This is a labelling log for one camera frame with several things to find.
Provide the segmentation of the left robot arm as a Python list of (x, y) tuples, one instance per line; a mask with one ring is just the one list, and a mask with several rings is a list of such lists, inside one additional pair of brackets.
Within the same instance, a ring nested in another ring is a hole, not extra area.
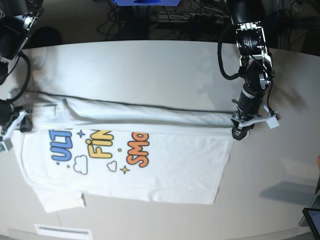
[[(274, 68), (272, 54), (267, 47), (264, 27), (261, 22), (265, 18), (265, 9), (260, 0), (227, 0), (225, 6), (230, 23), (222, 30), (217, 46), (219, 70), (229, 81), (242, 78), (244, 84), (238, 99), (232, 102), (235, 111), (231, 121), (232, 137), (244, 139), (255, 124), (275, 120), (277, 112), (266, 105), (267, 115), (259, 114), (264, 98), (269, 98), (274, 84)], [(222, 45), (225, 34), (235, 29), (236, 45), (240, 53), (238, 72), (228, 75), (225, 72)]]

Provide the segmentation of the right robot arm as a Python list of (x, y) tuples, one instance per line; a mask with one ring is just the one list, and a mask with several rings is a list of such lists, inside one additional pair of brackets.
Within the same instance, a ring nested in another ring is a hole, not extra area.
[(0, 101), (1, 133), (5, 134), (13, 122), (24, 111), (14, 107), (23, 95), (31, 78), (31, 61), (22, 52), (28, 41), (31, 29), (43, 12), (42, 0), (2, 0), (0, 2), (0, 83), (3, 84), (14, 68), (9, 70), (9, 60), (23, 59), (27, 73), (20, 92), (13, 98)]

